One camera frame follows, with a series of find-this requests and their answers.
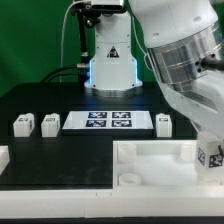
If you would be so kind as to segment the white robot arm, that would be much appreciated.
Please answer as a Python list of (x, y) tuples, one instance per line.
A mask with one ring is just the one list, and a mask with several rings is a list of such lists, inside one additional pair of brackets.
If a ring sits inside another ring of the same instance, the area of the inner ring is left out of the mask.
[(224, 138), (224, 38), (210, 0), (129, 0), (168, 104)]

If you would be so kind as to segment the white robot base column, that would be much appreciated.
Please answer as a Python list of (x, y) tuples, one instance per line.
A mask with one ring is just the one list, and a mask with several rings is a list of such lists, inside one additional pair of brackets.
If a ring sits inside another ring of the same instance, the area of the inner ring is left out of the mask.
[(90, 10), (100, 16), (95, 25), (95, 55), (89, 63), (85, 91), (102, 97), (136, 94), (142, 82), (131, 52), (131, 16), (124, 0), (90, 0)]

